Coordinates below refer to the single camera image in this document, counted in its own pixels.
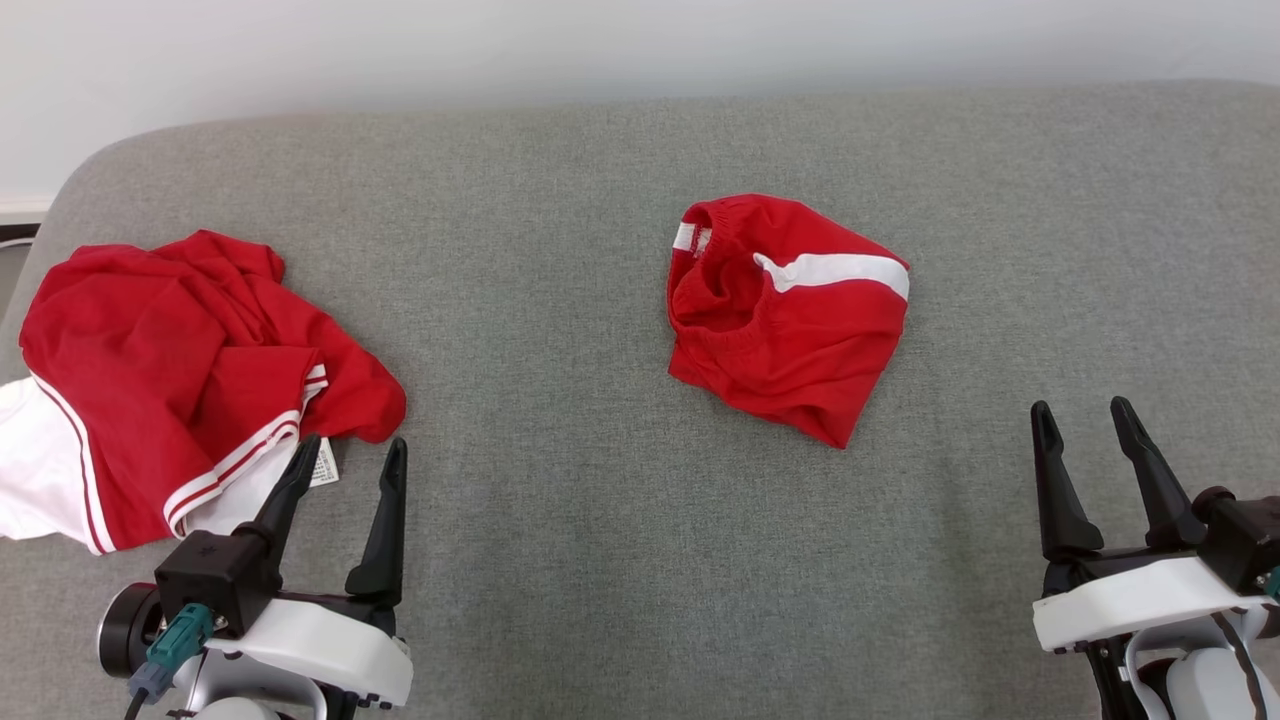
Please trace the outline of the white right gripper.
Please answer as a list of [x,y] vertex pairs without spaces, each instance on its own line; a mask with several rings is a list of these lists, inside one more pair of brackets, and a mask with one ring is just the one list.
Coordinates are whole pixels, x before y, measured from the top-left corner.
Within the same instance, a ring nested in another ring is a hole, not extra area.
[[[1117,441],[1134,468],[1149,550],[1192,550],[1207,533],[1175,473],[1132,402],[1110,401]],[[1192,551],[1101,552],[1100,528],[1089,521],[1065,468],[1065,443],[1046,401],[1030,407],[1039,542],[1047,562],[1043,592],[1033,603],[1033,628],[1048,653],[1151,629],[1169,630],[1216,615],[1247,646],[1256,642],[1256,597],[1222,580]]]

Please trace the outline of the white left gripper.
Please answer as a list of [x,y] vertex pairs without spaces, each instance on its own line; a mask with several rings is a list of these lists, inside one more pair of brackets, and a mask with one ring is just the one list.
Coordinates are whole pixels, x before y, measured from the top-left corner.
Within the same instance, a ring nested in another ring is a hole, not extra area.
[[[236,528],[278,571],[300,501],[310,489],[323,439],[307,436],[251,521]],[[408,447],[390,442],[379,477],[380,500],[361,562],[346,580],[360,603],[393,609],[402,600]],[[385,632],[319,605],[271,601],[236,641],[205,647],[207,711],[355,711],[406,705],[413,682],[407,646]]]

